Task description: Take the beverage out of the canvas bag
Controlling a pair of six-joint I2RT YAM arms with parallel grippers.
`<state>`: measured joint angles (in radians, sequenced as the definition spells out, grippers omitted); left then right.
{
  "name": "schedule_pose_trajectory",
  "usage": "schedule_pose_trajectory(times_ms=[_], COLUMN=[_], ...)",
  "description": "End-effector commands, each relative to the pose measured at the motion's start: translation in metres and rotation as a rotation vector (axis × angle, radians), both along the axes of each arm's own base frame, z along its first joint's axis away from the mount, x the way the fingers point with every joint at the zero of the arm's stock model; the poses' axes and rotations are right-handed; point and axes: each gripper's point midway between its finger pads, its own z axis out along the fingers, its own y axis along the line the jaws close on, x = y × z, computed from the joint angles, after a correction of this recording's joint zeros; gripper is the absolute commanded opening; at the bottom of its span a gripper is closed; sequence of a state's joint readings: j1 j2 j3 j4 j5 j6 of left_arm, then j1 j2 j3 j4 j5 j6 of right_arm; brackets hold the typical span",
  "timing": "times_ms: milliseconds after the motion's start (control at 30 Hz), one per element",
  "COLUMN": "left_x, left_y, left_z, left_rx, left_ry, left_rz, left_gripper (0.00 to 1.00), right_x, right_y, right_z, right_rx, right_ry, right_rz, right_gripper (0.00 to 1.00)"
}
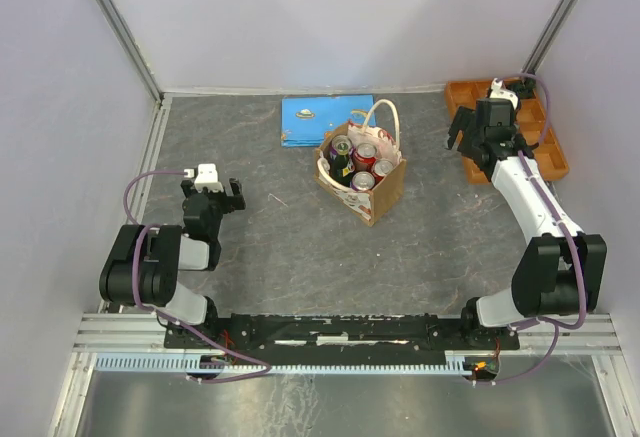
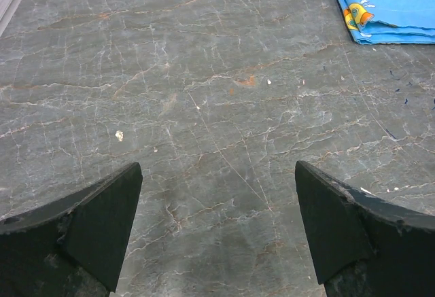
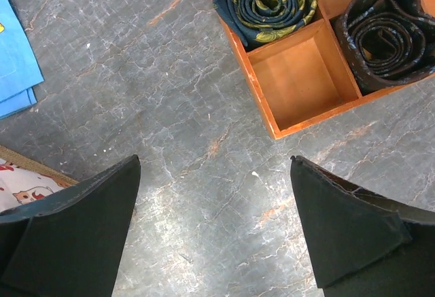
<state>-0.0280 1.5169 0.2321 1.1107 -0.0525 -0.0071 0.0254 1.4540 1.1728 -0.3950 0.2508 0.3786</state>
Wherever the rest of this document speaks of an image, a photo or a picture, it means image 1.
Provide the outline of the red cola can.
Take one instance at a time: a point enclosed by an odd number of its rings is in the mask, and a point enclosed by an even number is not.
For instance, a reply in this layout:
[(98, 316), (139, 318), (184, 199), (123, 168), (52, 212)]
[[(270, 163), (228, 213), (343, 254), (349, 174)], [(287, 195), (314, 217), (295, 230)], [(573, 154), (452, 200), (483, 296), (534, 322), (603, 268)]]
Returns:
[(389, 159), (378, 159), (371, 167), (371, 174), (373, 175), (375, 182), (381, 182), (386, 176), (388, 176), (394, 169), (394, 164)]

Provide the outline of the green glass bottle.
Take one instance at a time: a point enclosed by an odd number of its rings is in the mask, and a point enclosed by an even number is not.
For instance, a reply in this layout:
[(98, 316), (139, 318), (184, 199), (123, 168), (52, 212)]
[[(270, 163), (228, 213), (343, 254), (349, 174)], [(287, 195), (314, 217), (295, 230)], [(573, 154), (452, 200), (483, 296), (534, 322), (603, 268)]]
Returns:
[(350, 155), (338, 155), (331, 158), (330, 155), (330, 176), (337, 183), (349, 187), (351, 179), (355, 174), (355, 167)]

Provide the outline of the purple fanta can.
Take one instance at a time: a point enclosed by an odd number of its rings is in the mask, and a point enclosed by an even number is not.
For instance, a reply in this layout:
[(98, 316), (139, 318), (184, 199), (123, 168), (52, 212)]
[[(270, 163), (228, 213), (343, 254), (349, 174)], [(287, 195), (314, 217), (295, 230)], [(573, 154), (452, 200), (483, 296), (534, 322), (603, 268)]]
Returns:
[(352, 153), (353, 143), (347, 135), (336, 135), (330, 143), (329, 152), (331, 158), (338, 155), (350, 155)]
[(351, 189), (357, 192), (372, 190), (375, 185), (376, 179), (374, 175), (368, 171), (356, 172), (350, 182)]

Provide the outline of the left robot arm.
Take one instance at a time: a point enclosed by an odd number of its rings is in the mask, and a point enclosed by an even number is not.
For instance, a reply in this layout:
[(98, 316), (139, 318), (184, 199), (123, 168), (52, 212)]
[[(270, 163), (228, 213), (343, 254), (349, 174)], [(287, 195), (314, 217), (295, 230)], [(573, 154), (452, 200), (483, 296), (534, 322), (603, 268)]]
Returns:
[(219, 182), (187, 177), (181, 182), (181, 225), (157, 226), (147, 234), (140, 224), (122, 226), (100, 274), (102, 299), (160, 311), (176, 325), (187, 324), (187, 336), (198, 346), (215, 344), (221, 323), (213, 300), (180, 284), (178, 274), (216, 269), (223, 217), (246, 208), (239, 180), (231, 178), (229, 185), (227, 192)]

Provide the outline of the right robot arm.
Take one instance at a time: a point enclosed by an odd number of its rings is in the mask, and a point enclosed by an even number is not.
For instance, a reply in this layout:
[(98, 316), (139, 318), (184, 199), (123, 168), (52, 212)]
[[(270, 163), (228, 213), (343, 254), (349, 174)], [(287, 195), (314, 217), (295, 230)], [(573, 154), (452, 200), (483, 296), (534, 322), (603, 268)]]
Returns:
[(545, 184), (514, 104), (484, 98), (474, 108), (459, 107), (447, 147), (471, 159), (500, 192), (526, 243), (510, 286), (476, 299), (474, 314), (458, 325), (460, 339), (481, 348), (498, 327), (581, 328), (597, 305), (607, 245), (601, 235), (585, 233)]

